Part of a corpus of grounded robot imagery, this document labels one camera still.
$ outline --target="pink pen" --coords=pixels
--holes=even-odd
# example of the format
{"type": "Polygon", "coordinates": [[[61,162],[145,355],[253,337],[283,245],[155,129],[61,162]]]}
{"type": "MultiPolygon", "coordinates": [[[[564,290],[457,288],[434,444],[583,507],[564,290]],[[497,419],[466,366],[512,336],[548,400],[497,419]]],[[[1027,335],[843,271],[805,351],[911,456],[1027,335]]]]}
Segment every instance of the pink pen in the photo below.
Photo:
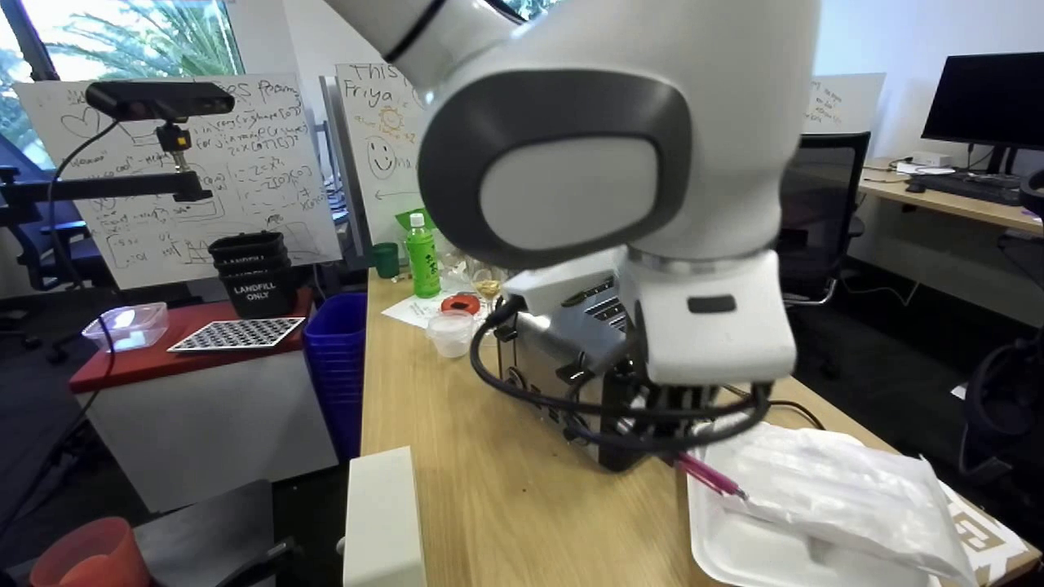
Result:
{"type": "Polygon", "coordinates": [[[721,473],[715,471],[706,463],[696,461],[687,452],[678,454],[679,467],[691,475],[697,482],[706,485],[718,495],[736,495],[744,501],[748,499],[746,492],[739,489],[739,485],[721,473]]]}

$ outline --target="smiley face drawing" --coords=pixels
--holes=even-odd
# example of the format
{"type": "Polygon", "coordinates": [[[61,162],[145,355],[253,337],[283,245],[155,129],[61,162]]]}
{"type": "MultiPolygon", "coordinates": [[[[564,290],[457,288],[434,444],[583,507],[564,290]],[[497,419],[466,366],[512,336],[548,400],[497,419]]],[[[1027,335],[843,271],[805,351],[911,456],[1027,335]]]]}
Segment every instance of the smiley face drawing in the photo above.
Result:
{"type": "Polygon", "coordinates": [[[376,135],[366,137],[366,162],[378,180],[386,180],[395,172],[395,150],[387,141],[376,135]]]}

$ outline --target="whiteboard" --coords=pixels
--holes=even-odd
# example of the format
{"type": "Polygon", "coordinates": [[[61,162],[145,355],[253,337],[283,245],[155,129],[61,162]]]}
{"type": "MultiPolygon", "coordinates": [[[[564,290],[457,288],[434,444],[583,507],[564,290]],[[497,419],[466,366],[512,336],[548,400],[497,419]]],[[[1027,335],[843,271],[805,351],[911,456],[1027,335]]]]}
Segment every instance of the whiteboard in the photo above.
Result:
{"type": "MultiPolygon", "coordinates": [[[[417,152],[425,104],[406,77],[385,63],[337,66],[337,84],[372,242],[398,242],[396,214],[424,206],[417,152]]],[[[399,256],[405,251],[399,248],[399,256]]]]}
{"type": "Polygon", "coordinates": [[[812,77],[802,133],[836,135],[870,131],[883,86],[883,73],[812,77]]]}
{"type": "MultiPolygon", "coordinates": [[[[294,264],[340,259],[340,249],[293,74],[195,77],[236,98],[232,113],[189,119],[185,151],[214,197],[170,195],[76,203],[121,288],[214,277],[214,240],[241,232],[283,233],[294,264]]],[[[64,160],[112,119],[87,104],[90,81],[16,84],[51,160],[64,160]]],[[[173,172],[156,138],[161,121],[122,123],[80,154],[65,179],[173,172]]]]}

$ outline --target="orange cup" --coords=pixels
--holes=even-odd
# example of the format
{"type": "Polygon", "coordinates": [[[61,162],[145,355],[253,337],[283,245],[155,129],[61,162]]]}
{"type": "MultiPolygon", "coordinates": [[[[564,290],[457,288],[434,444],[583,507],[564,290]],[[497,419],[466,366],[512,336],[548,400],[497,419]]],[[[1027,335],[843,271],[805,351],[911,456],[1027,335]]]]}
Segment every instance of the orange cup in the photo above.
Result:
{"type": "Polygon", "coordinates": [[[134,530],[101,518],[62,537],[32,565],[33,587],[148,587],[150,578],[134,530]]]}

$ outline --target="wine glass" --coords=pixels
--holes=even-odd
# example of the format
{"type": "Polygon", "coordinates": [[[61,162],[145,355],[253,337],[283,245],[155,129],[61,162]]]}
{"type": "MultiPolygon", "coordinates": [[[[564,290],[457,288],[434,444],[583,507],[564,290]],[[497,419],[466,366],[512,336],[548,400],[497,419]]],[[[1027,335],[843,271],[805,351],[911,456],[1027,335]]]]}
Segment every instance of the wine glass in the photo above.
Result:
{"type": "Polygon", "coordinates": [[[500,285],[507,279],[507,273],[485,261],[466,256],[465,266],[468,272],[468,279],[471,286],[475,288],[479,299],[482,301],[482,320],[493,311],[493,303],[500,296],[500,285]]]}

